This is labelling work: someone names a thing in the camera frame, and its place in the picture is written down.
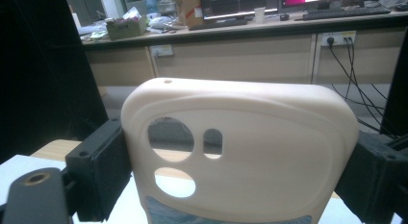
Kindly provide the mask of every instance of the wall socket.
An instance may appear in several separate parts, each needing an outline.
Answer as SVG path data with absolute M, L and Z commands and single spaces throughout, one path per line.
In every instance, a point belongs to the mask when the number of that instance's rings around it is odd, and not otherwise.
M 333 45 L 347 45 L 345 38 L 351 38 L 353 44 L 356 42 L 356 32 L 355 31 L 344 31 L 344 32 L 335 32 L 335 33 L 324 33 L 321 39 L 321 46 L 329 46 L 327 39 L 332 37 L 334 39 Z
M 156 57 L 173 56 L 173 48 L 170 44 L 150 46 L 150 52 Z

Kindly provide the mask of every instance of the keyboard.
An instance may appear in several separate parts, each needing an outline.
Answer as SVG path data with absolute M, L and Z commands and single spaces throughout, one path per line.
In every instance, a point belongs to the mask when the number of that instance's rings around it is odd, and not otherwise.
M 318 19 L 329 19 L 329 18 L 341 18 L 341 17 L 351 17 L 351 16 L 362 16 L 362 15 L 375 15 L 375 14 L 387 14 L 391 11 L 384 7 L 379 8 L 357 8 L 352 10 L 340 10 L 340 11 L 329 11 L 329 12 L 308 12 L 303 14 L 303 20 L 318 20 Z
M 216 28 L 223 28 L 223 27 L 230 27 L 230 26 L 245 25 L 247 23 L 248 21 L 244 19 L 226 20 L 223 22 L 217 22 L 217 23 L 211 23 L 211 24 L 194 25 L 194 26 L 191 26 L 189 30 L 194 31 L 194 30 L 216 29 Z

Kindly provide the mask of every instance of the beige cabinet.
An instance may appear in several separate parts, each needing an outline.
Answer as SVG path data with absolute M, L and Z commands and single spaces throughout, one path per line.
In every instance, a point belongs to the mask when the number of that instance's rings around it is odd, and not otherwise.
M 155 57 L 159 77 L 311 83 L 313 35 L 260 37 L 172 45 Z
M 404 36 L 405 27 L 356 32 L 354 69 L 360 84 L 391 82 Z M 253 37 L 171 44 L 173 55 L 166 57 L 155 56 L 150 47 L 87 55 L 100 87 L 138 86 L 155 77 L 346 84 L 344 71 L 321 40 L 322 34 Z M 334 46 L 333 52 L 349 73 L 347 47 Z
M 88 51 L 87 56 L 99 87 L 138 86 L 155 77 L 145 47 Z

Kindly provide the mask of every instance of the cardboard box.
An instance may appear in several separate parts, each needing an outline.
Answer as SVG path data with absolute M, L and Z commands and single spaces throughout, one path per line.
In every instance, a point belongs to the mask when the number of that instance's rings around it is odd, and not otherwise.
M 200 0 L 176 0 L 180 20 L 191 27 L 203 24 L 203 13 Z
M 139 21 L 132 18 L 109 21 L 106 29 L 111 40 L 142 36 L 146 30 L 146 17 L 142 16 Z

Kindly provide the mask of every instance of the circular hole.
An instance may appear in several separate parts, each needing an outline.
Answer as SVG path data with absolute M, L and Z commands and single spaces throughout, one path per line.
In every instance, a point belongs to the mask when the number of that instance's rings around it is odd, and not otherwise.
M 79 153 L 80 157 L 86 157 L 89 153 L 87 151 L 82 151 Z
M 147 134 L 153 151 L 169 162 L 188 158 L 194 146 L 190 129 L 171 117 L 161 117 L 151 122 Z
M 50 177 L 48 173 L 38 173 L 30 176 L 24 183 L 25 186 L 33 186 L 40 184 Z
M 156 185 L 166 194 L 185 198 L 195 192 L 194 179 L 184 171 L 175 168 L 159 168 L 155 172 Z

